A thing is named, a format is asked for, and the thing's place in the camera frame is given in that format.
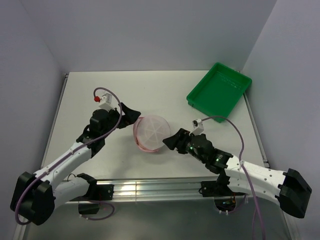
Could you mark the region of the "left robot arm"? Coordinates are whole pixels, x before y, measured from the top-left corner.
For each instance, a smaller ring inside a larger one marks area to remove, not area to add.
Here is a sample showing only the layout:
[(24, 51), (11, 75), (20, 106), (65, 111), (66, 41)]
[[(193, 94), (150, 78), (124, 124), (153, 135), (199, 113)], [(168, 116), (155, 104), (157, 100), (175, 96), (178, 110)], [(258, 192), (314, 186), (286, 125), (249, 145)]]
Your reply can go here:
[(133, 125), (141, 112), (128, 108), (124, 103), (119, 109), (100, 108), (92, 113), (89, 124), (62, 156), (34, 172), (22, 173), (16, 182), (10, 209), (19, 225), (46, 222), (55, 209), (64, 203), (82, 198), (95, 201), (98, 194), (97, 180), (80, 173), (69, 182), (64, 179), (77, 167), (92, 159), (104, 146), (105, 139), (116, 129)]

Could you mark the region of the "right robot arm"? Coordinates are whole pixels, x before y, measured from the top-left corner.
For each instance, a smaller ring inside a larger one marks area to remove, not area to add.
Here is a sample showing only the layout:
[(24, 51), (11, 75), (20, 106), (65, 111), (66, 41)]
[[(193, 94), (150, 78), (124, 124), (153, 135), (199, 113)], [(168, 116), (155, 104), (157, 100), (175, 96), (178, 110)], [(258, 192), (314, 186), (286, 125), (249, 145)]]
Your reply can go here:
[(218, 176), (216, 180), (201, 182), (199, 192), (203, 197), (255, 193), (256, 197), (275, 203), (295, 218), (305, 217), (312, 189), (298, 171), (273, 170), (240, 162), (235, 155), (215, 148), (205, 134), (194, 135), (183, 128), (163, 143), (172, 151), (193, 156)]

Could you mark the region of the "aluminium mounting rail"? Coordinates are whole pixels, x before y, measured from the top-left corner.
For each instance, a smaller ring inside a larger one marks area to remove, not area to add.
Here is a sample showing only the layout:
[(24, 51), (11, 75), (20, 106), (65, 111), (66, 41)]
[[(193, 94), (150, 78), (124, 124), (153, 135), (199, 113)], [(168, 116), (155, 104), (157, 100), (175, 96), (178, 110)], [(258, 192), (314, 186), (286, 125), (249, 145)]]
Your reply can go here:
[(99, 179), (96, 185), (114, 185), (109, 202), (155, 202), (203, 200), (198, 190), (202, 181), (215, 181), (217, 176), (155, 179)]

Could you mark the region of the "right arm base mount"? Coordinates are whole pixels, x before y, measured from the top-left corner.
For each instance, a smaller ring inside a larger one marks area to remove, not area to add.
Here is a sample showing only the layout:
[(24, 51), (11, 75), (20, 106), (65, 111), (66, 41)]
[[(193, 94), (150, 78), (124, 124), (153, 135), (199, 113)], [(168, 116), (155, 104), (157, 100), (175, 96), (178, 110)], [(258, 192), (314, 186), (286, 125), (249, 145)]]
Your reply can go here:
[(233, 213), (247, 202), (245, 193), (233, 192), (217, 180), (202, 181), (198, 193), (204, 198), (214, 198), (214, 205), (219, 214)]

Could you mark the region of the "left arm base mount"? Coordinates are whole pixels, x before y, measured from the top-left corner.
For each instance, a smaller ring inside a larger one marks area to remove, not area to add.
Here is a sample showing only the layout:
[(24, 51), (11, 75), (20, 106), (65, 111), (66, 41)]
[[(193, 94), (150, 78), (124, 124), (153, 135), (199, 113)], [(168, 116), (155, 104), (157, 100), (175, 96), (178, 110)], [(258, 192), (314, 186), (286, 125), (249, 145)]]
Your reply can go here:
[(79, 196), (74, 200), (79, 203), (78, 213), (82, 216), (96, 215), (100, 210), (109, 211), (107, 217), (109, 218), (115, 212), (115, 207), (109, 203), (113, 199), (114, 185), (113, 184), (98, 184), (91, 193), (84, 196)]

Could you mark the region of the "green plastic tray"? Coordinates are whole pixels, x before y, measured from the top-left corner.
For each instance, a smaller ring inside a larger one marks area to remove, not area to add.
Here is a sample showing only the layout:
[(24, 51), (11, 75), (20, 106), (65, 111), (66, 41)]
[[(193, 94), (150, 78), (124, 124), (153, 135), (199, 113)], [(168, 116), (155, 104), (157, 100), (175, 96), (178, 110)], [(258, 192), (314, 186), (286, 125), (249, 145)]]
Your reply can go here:
[(217, 62), (186, 96), (186, 100), (191, 107), (208, 117), (216, 116), (214, 120), (222, 123), (251, 84), (251, 78)]

